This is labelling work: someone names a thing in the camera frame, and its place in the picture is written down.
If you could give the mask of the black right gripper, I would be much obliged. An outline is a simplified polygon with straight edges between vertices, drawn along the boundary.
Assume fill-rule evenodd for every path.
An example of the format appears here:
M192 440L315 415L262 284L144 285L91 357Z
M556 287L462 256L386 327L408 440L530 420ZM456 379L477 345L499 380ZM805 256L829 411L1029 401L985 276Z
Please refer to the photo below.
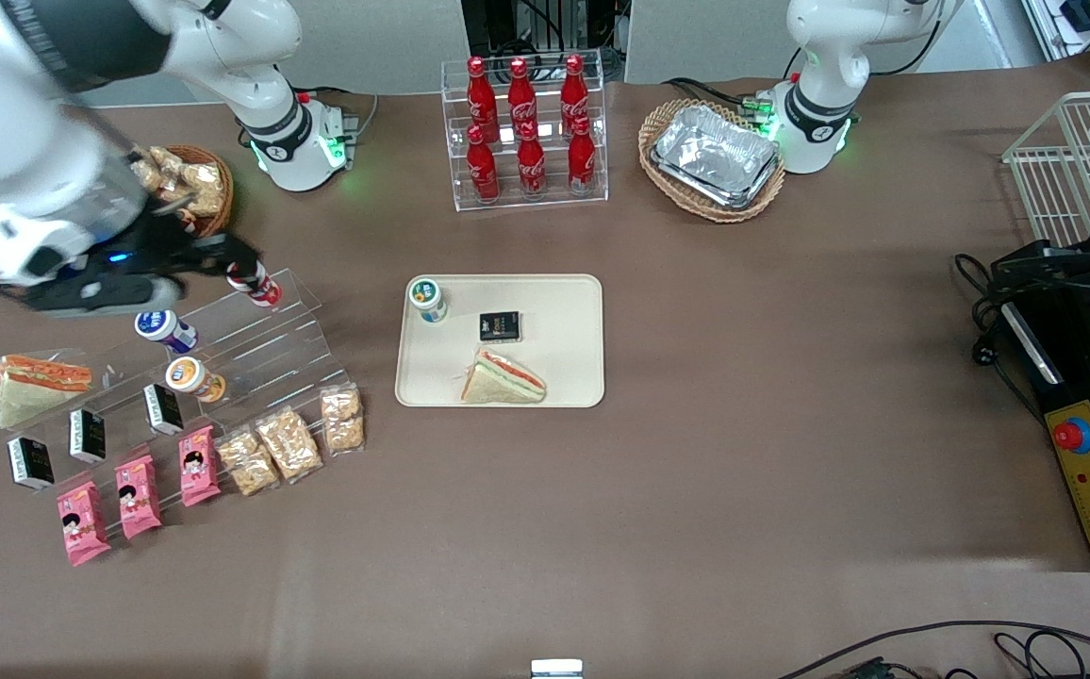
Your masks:
M136 220L104 243L104 280L197 272L253 282L261 253L230 232L195 238L180 220Z

